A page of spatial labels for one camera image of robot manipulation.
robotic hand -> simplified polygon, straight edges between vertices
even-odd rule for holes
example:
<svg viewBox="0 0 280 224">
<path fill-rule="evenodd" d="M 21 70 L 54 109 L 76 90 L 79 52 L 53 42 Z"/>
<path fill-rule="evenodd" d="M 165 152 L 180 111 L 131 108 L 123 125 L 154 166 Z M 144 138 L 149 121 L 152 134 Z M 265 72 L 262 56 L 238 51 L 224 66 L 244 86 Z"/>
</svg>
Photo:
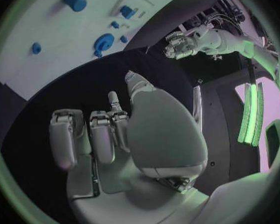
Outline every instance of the robotic hand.
<svg viewBox="0 0 280 224">
<path fill-rule="evenodd" d="M 196 55 L 199 51 L 207 55 L 238 51 L 241 55 L 253 58 L 260 63 L 274 80 L 278 77 L 278 60 L 244 36 L 234 36 L 228 31 L 210 29 L 201 25 L 191 37 L 185 36 L 182 32 L 174 32 L 168 35 L 166 40 L 169 42 L 165 48 L 165 55 L 168 58 L 181 59 L 189 55 Z"/>
</svg>

